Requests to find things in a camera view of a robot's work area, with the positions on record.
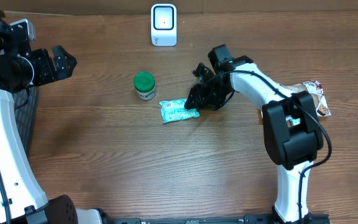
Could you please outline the green lid seasoning jar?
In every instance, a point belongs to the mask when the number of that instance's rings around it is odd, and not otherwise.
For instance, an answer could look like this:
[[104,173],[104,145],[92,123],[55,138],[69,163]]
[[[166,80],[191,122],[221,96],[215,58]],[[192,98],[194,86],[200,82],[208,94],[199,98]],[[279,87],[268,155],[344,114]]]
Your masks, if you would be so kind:
[[142,100],[151,100],[155,96],[155,78],[149,72],[139,72],[134,77],[134,87]]

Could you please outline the white brown snack pouch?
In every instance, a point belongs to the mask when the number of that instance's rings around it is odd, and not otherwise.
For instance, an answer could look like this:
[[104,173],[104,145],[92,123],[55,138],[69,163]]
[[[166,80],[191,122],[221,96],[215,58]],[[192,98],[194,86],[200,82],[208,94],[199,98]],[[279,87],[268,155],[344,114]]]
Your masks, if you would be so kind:
[[321,117],[331,116],[331,112],[326,102],[322,84],[319,81],[307,80],[292,86],[286,86],[282,84],[281,86],[295,93],[307,91],[313,98],[317,115]]

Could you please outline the teal wet wipes pack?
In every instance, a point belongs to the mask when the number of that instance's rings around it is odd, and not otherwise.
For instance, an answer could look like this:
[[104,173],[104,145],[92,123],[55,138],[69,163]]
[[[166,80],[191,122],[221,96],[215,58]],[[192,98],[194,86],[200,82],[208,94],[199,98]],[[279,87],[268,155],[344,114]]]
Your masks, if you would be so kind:
[[200,117],[196,109],[185,109],[185,103],[186,99],[161,101],[159,105],[161,106],[163,123]]

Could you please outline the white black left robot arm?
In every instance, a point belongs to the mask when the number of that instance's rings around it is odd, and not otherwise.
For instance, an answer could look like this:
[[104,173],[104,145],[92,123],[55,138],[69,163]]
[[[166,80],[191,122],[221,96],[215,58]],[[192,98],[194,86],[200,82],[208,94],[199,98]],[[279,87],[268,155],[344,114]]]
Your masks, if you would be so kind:
[[30,168],[20,139],[13,95],[70,78],[76,58],[56,45],[32,50],[34,25],[0,18],[0,223],[101,223],[97,209],[76,208],[71,198],[48,199]]

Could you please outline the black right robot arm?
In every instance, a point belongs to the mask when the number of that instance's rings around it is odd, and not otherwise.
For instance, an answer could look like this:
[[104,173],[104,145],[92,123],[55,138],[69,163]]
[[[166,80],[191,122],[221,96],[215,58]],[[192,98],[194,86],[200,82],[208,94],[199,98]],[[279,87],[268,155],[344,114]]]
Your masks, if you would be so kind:
[[199,83],[191,88],[186,109],[222,108],[235,92],[262,112],[264,144],[277,166],[277,199],[265,223],[329,223],[307,207],[308,177],[317,152],[327,140],[310,93],[296,93],[264,75],[252,59],[234,58],[226,45],[208,53],[211,68],[200,63],[193,71]]

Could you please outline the teal tissue pack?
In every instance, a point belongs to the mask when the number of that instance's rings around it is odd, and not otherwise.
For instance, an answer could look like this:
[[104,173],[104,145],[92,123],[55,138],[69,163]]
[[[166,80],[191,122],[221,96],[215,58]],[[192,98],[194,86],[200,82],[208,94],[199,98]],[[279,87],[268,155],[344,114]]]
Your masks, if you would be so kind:
[[291,125],[292,126],[296,126],[296,125],[299,125],[300,123],[301,123],[301,121],[300,121],[300,118],[298,118],[298,119],[291,119]]

